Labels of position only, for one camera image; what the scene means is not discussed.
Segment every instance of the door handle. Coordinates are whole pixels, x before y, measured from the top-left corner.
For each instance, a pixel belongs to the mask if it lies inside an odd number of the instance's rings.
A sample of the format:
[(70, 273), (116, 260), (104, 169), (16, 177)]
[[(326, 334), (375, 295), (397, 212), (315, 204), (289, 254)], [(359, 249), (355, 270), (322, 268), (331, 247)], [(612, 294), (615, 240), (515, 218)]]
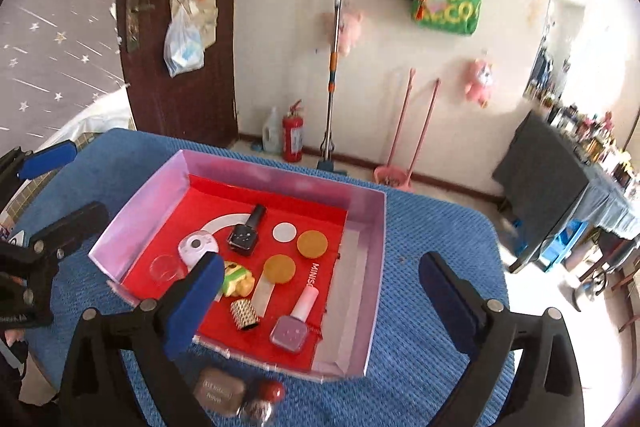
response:
[(132, 53), (140, 48), (140, 21), (138, 20), (138, 14), (155, 8), (153, 4), (140, 4), (140, 0), (126, 0), (127, 53)]

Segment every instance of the brown wooden door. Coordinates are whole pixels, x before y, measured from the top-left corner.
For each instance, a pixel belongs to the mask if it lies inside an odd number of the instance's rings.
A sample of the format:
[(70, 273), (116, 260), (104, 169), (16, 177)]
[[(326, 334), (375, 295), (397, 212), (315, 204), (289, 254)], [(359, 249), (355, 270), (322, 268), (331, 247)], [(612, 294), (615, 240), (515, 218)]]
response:
[(216, 42), (205, 51), (204, 68), (169, 76), (163, 58), (170, 22), (169, 0), (142, 12), (140, 48), (127, 53), (126, 0), (116, 0), (120, 55), (138, 130), (227, 146), (238, 136), (234, 93), (234, 0), (216, 0)]

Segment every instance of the red fire extinguisher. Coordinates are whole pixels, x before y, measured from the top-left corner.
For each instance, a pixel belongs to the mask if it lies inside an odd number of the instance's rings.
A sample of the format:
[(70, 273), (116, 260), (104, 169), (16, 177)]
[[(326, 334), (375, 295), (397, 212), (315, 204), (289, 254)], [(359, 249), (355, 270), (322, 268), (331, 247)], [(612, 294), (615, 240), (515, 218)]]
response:
[(300, 116), (302, 100), (289, 107), (289, 113), (282, 119), (284, 148), (282, 157), (287, 162), (296, 163), (302, 160), (302, 129), (305, 124)]

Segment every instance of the pink bottle cap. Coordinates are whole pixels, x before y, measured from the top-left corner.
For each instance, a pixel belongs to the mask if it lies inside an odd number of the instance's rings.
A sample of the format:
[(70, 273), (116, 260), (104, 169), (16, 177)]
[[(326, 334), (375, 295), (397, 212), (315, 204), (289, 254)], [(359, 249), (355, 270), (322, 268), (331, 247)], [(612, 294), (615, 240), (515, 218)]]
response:
[(311, 308), (314, 307), (314, 303), (316, 302), (319, 293), (318, 288), (305, 286), (300, 299), (298, 299), (298, 302), (296, 302), (296, 305), (291, 312), (291, 316), (302, 322), (306, 322), (306, 318), (309, 316)]

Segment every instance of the brown compact case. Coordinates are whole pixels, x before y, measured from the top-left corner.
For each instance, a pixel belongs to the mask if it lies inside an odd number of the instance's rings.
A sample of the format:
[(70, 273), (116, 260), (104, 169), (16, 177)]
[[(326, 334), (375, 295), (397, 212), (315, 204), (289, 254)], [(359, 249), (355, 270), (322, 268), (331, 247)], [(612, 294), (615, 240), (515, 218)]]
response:
[(200, 373), (193, 394), (204, 409), (232, 418), (238, 415), (245, 392), (244, 381), (207, 367)]

